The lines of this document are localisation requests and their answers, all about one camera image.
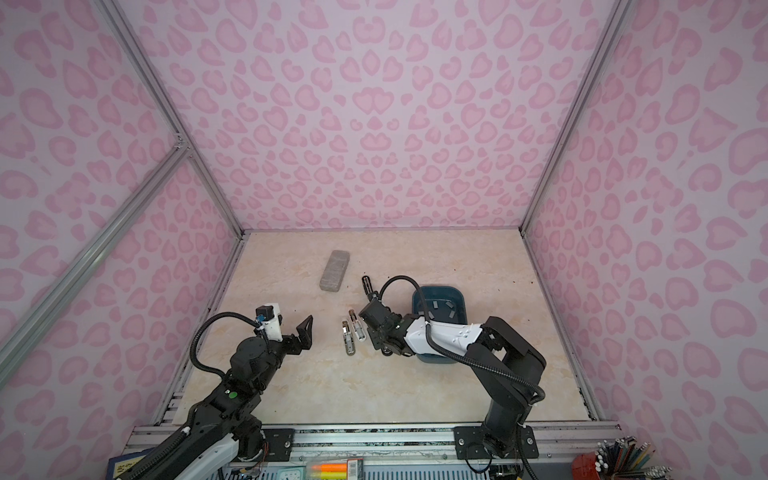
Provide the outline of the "black stapler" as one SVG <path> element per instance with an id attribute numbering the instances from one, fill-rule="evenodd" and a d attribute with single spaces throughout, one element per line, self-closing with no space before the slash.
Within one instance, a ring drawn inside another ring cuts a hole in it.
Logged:
<path id="1" fill-rule="evenodd" d="M 364 275 L 362 277 L 362 285 L 363 285 L 364 293 L 369 302 L 379 299 L 379 293 L 373 288 L 371 279 L 368 275 Z M 377 331 L 373 327 L 370 327 L 367 321 L 365 321 L 365 324 L 368 332 L 368 337 L 371 340 L 371 344 L 373 345 L 373 348 L 379 351 L 385 357 L 392 356 L 393 352 L 383 344 L 383 341 L 381 340 Z"/>

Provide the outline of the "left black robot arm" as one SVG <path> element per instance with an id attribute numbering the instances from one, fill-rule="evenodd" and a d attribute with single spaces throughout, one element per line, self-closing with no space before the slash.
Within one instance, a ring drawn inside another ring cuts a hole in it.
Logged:
<path id="1" fill-rule="evenodd" d="M 208 479 L 235 459 L 264 460 L 267 437 L 262 422 L 253 415 L 261 396 L 288 355 L 299 355 L 312 347 L 314 318 L 308 316 L 297 332 L 271 333 L 281 326 L 281 315 L 273 305 L 256 310 L 250 319 L 236 312 L 221 312 L 203 322 L 190 345 L 192 365 L 219 377 L 220 382 L 203 400 L 190 407 L 185 422 L 120 479 Z M 230 368 L 203 364 L 197 349 L 205 331 L 216 321 L 237 319 L 254 329 L 242 340 L 230 358 Z"/>

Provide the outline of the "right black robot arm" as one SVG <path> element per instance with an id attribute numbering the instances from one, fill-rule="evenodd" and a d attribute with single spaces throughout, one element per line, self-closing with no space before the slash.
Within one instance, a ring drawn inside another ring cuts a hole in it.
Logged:
<path id="1" fill-rule="evenodd" d="M 458 459 L 539 457 L 526 419 L 545 399 L 539 383 L 546 360 L 506 321 L 490 316 L 482 324 L 438 322 L 423 312 L 400 315 L 377 298 L 359 316 L 377 350 L 404 357 L 442 357 L 472 370 L 491 403 L 480 425 L 454 429 Z"/>

